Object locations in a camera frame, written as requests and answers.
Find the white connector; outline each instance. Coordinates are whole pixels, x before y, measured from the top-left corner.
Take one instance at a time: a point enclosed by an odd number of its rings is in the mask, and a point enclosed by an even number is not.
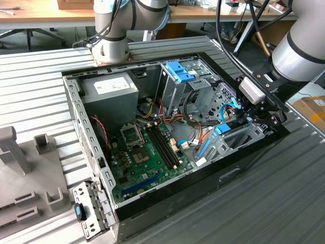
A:
[[[197,146],[199,144],[199,140],[197,139],[194,139],[193,142],[192,142],[193,145]]]
[[[148,103],[152,103],[152,99],[151,98],[146,98]]]
[[[188,145],[188,142],[187,141],[185,141],[185,142],[183,142],[182,144],[181,144],[181,147],[182,147],[182,149],[188,149],[189,148],[189,145]]]

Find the cardboard box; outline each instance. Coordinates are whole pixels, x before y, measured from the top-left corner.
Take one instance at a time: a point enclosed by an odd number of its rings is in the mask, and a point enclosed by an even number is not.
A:
[[[282,2],[278,1],[276,3],[272,3],[272,6],[280,11],[287,11],[289,8]]]
[[[325,96],[301,98],[293,104],[293,107],[325,132]]]

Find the blue drive bracket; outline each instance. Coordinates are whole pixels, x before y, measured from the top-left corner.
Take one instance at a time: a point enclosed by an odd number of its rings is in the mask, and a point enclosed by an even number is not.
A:
[[[231,128],[227,124],[221,124],[219,126],[216,126],[214,131],[218,133],[218,135],[222,135],[223,133],[230,131]]]
[[[179,62],[166,63],[166,67],[174,76],[177,77],[177,80],[180,83],[195,80],[195,77],[190,75],[186,68],[183,67]]]

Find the metal workbench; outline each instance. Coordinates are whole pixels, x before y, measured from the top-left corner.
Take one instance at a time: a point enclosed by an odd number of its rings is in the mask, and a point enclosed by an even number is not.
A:
[[[207,52],[232,77],[240,74],[207,37],[132,43],[130,49],[136,60]],[[0,58],[0,127],[13,125],[18,143],[36,134],[53,135],[70,192],[90,179],[90,172],[70,120],[60,71],[93,65],[84,48]],[[303,117],[293,112],[288,117],[285,126],[291,134],[250,171],[125,243],[323,243],[325,137]],[[0,240],[6,242],[85,240],[71,209]],[[112,242],[108,232],[92,243]]]

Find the red cable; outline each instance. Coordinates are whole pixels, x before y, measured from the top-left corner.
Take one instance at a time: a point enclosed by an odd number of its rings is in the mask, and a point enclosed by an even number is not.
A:
[[[107,136],[107,132],[106,132],[107,129],[105,128],[103,123],[98,118],[95,118],[95,117],[90,117],[90,118],[96,120],[98,122],[98,124],[100,124],[102,126],[102,129],[103,129],[104,134],[105,134],[105,140],[106,140],[106,157],[108,157],[108,136]]]

